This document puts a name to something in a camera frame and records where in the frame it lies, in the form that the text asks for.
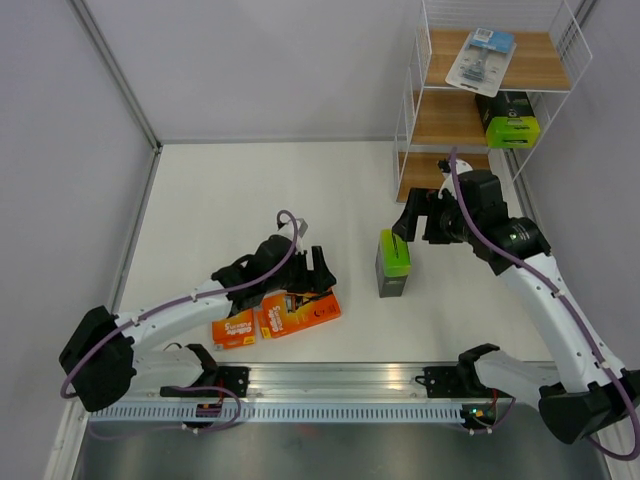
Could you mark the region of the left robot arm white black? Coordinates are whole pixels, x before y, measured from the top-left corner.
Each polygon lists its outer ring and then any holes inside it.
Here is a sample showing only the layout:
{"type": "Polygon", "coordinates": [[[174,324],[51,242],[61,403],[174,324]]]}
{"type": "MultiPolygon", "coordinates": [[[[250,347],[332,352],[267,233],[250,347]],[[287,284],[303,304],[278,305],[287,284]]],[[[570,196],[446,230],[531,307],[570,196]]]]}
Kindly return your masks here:
{"type": "Polygon", "coordinates": [[[164,351],[161,344],[251,310],[270,294],[318,298],[336,283],[321,247],[304,250],[292,235],[273,234],[182,297],[133,312],[98,306],[85,313],[59,355],[66,374],[60,395],[79,399],[91,413],[134,393],[215,396],[223,386],[220,367],[203,345],[164,351]]]}

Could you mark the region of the green black razor box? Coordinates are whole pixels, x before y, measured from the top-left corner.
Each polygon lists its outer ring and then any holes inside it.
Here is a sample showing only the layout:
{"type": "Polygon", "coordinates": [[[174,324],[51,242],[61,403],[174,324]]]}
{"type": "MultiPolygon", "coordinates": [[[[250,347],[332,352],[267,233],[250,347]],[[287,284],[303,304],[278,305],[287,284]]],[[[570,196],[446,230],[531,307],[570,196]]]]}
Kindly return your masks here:
{"type": "Polygon", "coordinates": [[[541,129],[526,92],[499,91],[475,95],[475,104],[491,149],[531,149],[541,129]]]}
{"type": "Polygon", "coordinates": [[[379,297],[400,297],[411,271],[411,258],[408,244],[391,229],[380,232],[375,268],[379,297]]]}

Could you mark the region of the blue clear razor blister pack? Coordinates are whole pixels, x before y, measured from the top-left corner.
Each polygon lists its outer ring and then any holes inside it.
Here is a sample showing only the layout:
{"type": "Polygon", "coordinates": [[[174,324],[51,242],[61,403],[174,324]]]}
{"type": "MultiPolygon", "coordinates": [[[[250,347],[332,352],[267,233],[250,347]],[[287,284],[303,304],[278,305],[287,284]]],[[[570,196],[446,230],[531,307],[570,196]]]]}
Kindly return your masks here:
{"type": "Polygon", "coordinates": [[[467,36],[445,82],[455,88],[494,98],[516,48],[514,34],[478,27],[467,36]]]}

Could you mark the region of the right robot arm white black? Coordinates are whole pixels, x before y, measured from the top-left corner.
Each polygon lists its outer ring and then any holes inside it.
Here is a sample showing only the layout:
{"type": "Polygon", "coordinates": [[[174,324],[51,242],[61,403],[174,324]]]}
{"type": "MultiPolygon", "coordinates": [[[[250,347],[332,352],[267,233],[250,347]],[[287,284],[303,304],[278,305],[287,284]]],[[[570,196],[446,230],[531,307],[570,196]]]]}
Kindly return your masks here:
{"type": "Polygon", "coordinates": [[[478,397],[494,389],[531,406],[565,444],[624,419],[639,430],[638,371],[616,357],[575,305],[536,223],[509,215],[497,176],[471,170],[448,177],[440,189],[411,188],[393,233],[413,241],[419,218],[426,220],[423,240],[470,245],[521,298],[555,365],[534,367],[485,343],[458,357],[463,392],[478,397]]]}

